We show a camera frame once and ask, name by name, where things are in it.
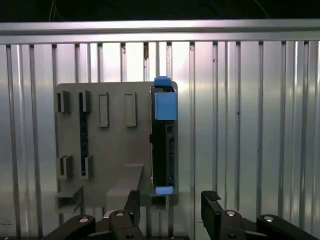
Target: dark ceiling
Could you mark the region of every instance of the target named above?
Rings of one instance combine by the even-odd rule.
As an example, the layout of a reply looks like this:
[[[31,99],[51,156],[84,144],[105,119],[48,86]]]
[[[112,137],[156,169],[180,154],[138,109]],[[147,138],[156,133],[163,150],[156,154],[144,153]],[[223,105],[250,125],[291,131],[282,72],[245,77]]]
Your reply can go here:
[[[302,19],[320,18],[319,7],[320,0],[2,0],[0,22]]]

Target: wire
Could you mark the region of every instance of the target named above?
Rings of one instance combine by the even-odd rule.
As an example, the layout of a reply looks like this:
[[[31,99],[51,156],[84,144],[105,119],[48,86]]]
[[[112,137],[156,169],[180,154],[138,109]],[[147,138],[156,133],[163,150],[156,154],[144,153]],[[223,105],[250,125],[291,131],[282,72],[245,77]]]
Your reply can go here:
[[[49,15],[49,22],[55,20],[56,13],[58,14],[58,16],[59,16],[62,20],[64,20],[64,18],[61,16],[61,14],[60,14],[59,11],[58,11],[57,4],[56,4],[56,0],[52,0],[51,9],[50,9],[50,15]]]
[[[54,8],[54,2],[55,0],[52,0],[50,14],[49,14],[49,22],[51,22],[51,14],[52,14],[52,9]]]
[[[258,0],[253,0],[255,1],[255,3],[261,8],[261,10],[265,13],[265,15],[270,19],[270,15],[267,13],[267,11],[264,9],[263,6],[261,6],[261,4],[258,2]]]
[[[58,11],[57,4],[56,4],[56,0],[53,0],[53,2],[54,2],[54,10],[56,11],[56,13],[58,14],[58,16],[59,16],[62,20],[65,20],[65,19],[61,16],[61,14],[59,13],[59,11]]]

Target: blue plastic cap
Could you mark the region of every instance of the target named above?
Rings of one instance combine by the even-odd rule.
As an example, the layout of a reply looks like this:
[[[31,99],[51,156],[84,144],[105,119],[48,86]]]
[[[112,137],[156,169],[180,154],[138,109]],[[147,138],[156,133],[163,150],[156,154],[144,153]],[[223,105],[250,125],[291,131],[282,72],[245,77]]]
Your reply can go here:
[[[177,120],[177,93],[156,92],[154,97],[155,120]]]
[[[157,186],[155,187],[155,193],[158,195],[171,195],[174,192],[173,186]]]
[[[153,85],[155,87],[171,87],[171,78],[167,76],[158,76],[154,79]]]

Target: corrugated metal wall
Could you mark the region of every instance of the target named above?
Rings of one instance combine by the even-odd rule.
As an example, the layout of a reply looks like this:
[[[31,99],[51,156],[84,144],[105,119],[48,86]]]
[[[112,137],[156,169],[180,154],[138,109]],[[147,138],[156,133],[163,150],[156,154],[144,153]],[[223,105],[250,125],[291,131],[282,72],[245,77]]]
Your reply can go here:
[[[165,236],[173,221],[175,235],[208,239],[200,193],[217,190],[250,220],[275,214],[320,237],[319,50],[214,39],[0,45],[0,233],[47,234],[71,217],[55,212],[55,85],[168,75],[179,89],[180,202],[169,214],[141,209],[142,231]],[[105,209],[83,211],[100,219]]]

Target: metal screw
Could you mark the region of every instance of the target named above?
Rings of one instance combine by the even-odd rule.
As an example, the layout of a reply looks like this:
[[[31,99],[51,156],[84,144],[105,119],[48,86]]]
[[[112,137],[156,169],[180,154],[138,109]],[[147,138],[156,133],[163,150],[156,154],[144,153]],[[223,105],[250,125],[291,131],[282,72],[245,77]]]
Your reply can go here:
[[[83,217],[83,218],[81,218],[81,219],[79,220],[79,222],[83,224],[83,223],[88,222],[88,220],[89,220],[88,218]]]
[[[118,212],[116,212],[115,213],[115,215],[117,216],[117,217],[121,217],[121,216],[123,216],[123,215],[125,215],[122,211],[118,211]]]
[[[274,219],[272,217],[270,217],[270,216],[265,216],[263,219],[266,220],[269,223],[272,223],[274,221]]]
[[[236,215],[234,211],[227,211],[226,214],[230,217],[233,217],[234,215]]]

